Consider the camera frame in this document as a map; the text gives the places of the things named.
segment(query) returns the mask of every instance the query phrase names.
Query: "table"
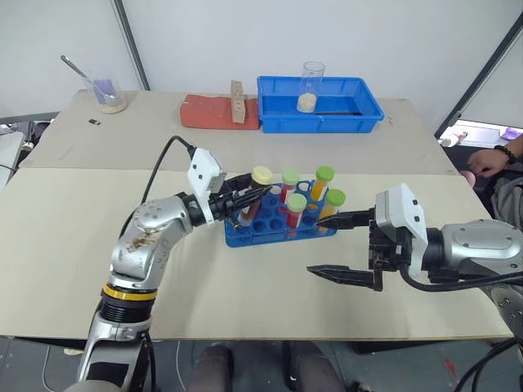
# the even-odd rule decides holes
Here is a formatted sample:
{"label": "table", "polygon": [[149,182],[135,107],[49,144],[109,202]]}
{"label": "table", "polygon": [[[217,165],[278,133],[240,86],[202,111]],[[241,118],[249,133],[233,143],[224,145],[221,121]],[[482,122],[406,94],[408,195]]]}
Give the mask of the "table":
{"label": "table", "polygon": [[[139,203],[145,170],[21,169],[0,193],[0,335],[85,338],[110,254]],[[488,217],[461,176],[339,174],[345,208],[407,183],[428,226]],[[189,190],[186,174],[161,171],[151,198]],[[34,203],[34,195],[39,203]],[[368,230],[332,238],[228,248],[221,224],[196,228],[175,248],[159,288],[155,339],[428,340],[509,336],[479,289],[419,292],[384,274],[384,292],[345,287],[306,272],[325,261],[365,269]]]}
{"label": "table", "polygon": [[[369,134],[295,135],[184,128],[177,113],[185,93],[126,95],[123,112],[102,114],[79,92],[21,166],[151,169],[167,139],[178,134],[209,149],[230,172],[265,164],[273,172],[295,167],[312,173],[323,164],[340,173],[458,174],[408,100],[378,100],[386,118]],[[187,164],[185,150],[173,145],[161,168],[184,172]]]}
{"label": "table", "polygon": [[[24,134],[22,132],[0,135],[0,163],[15,168],[23,143]],[[0,189],[5,188],[12,175],[12,170],[0,167]]]}

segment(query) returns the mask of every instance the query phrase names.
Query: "bracelet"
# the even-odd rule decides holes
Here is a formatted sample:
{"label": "bracelet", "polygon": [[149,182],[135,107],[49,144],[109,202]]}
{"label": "bracelet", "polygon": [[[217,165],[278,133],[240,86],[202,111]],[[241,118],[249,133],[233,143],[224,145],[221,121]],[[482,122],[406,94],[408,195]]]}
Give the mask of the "bracelet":
{"label": "bracelet", "polygon": [[512,153],[510,149],[505,147],[504,145],[496,145],[494,149],[498,149],[499,151],[503,151],[508,156],[508,164],[512,165],[513,163],[516,163],[517,158],[516,155]]}

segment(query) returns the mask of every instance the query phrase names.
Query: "test tube rack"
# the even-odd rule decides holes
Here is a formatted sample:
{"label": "test tube rack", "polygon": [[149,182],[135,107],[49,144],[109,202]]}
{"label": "test tube rack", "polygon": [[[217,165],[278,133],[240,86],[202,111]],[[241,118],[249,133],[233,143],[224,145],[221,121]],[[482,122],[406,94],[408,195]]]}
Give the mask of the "test tube rack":
{"label": "test tube rack", "polygon": [[[336,234],[336,230],[329,229],[324,234],[318,232],[315,226],[321,208],[325,201],[311,200],[311,189],[314,181],[300,181],[296,185],[296,193],[302,194],[307,199],[307,209],[303,212],[302,222],[296,228],[289,228],[286,224],[287,208],[279,201],[279,193],[269,192],[261,198],[261,206],[250,226],[237,226],[231,220],[224,223],[226,243],[229,247],[250,247],[263,243],[281,243],[285,241],[297,241],[300,239],[313,239],[330,237]],[[281,189],[282,184],[273,184],[273,189]],[[308,211],[311,204],[316,209]]]}

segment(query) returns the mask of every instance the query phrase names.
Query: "glass cup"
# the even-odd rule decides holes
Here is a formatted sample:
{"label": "glass cup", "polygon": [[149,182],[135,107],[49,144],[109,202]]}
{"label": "glass cup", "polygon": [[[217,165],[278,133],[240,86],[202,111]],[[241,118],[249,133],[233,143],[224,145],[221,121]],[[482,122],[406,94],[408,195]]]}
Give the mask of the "glass cup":
{"label": "glass cup", "polygon": [[300,96],[296,109],[302,113],[312,113],[320,93],[321,80],[324,77],[325,66],[319,61],[307,61],[303,64]]}
{"label": "glass cup", "polygon": [[118,80],[109,70],[91,73],[90,78],[83,79],[83,84],[102,113],[114,114],[126,108],[127,102]]}

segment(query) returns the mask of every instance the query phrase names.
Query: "blue plastic tray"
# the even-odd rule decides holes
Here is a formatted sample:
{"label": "blue plastic tray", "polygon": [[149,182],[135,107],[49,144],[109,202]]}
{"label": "blue plastic tray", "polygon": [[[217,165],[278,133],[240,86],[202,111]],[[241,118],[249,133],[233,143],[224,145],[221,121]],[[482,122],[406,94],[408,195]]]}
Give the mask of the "blue plastic tray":
{"label": "blue plastic tray", "polygon": [[368,133],[383,112],[361,78],[323,78],[316,112],[361,115],[304,114],[296,109],[301,78],[260,76],[258,111],[268,133]]}
{"label": "blue plastic tray", "polygon": [[286,215],[282,212],[285,205],[279,202],[279,194],[267,194],[261,198],[261,206],[256,218],[249,227],[235,229],[230,220],[225,221],[226,243],[230,247],[248,247],[262,243],[280,243],[282,241],[296,241],[298,239],[312,239],[330,237],[336,234],[336,230],[327,230],[325,234],[318,234],[315,222],[318,220],[321,208],[325,201],[312,201],[309,197],[314,181],[300,181],[297,183],[296,193],[303,194],[307,198],[307,206],[314,203],[318,207],[314,212],[305,210],[302,223],[292,229],[287,226]]}

